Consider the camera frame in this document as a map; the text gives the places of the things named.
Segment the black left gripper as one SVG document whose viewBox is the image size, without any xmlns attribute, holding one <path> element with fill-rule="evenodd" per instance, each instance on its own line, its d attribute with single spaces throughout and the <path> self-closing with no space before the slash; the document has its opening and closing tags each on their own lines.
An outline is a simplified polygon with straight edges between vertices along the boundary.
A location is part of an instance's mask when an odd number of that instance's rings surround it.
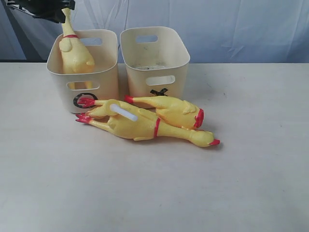
<svg viewBox="0 0 309 232">
<path fill-rule="evenodd" d="M 20 10 L 33 18 L 45 19 L 54 23 L 64 23 L 62 9 L 75 9 L 74 0 L 8 0 L 7 6 Z"/>
</svg>

